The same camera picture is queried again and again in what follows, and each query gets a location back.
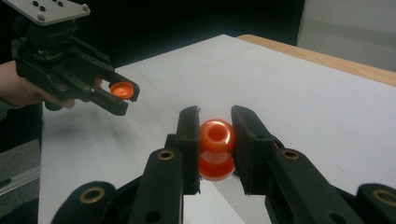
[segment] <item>orange sphere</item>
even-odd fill
[[[210,119],[200,129],[199,170],[204,179],[221,180],[233,173],[235,131],[223,119]]]

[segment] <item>brass insert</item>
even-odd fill
[[[282,156],[291,161],[297,161],[300,159],[300,154],[298,152],[288,149],[282,150]]]
[[[82,203],[96,203],[105,196],[105,190],[101,187],[91,187],[79,195],[79,201]]]
[[[170,150],[162,150],[157,154],[157,158],[161,161],[169,161],[175,157],[175,153]]]

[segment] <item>hand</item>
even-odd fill
[[[72,108],[75,104],[75,100],[61,102],[26,78],[19,77],[14,61],[0,64],[0,99],[16,106],[35,105],[43,101],[66,108]]]

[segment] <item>robotic hand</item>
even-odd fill
[[[69,1],[3,0],[21,15],[15,20],[12,57],[20,77],[26,77],[59,101],[92,101],[108,112],[125,115],[137,100],[137,84],[115,72],[108,55],[75,38],[74,20],[90,14],[87,5]],[[108,81],[111,93],[96,87],[95,80]],[[49,110],[61,107],[46,102]]]

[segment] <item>table surface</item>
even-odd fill
[[[82,184],[119,188],[140,176],[191,105],[201,108],[200,121],[231,121],[233,105],[253,109],[285,146],[350,193],[365,182],[396,186],[394,73],[252,35],[220,35],[117,72],[142,90],[125,116],[82,102],[44,111],[39,223]],[[200,195],[185,197],[184,223],[269,223],[257,213],[263,198],[243,195],[237,179],[201,185]]]

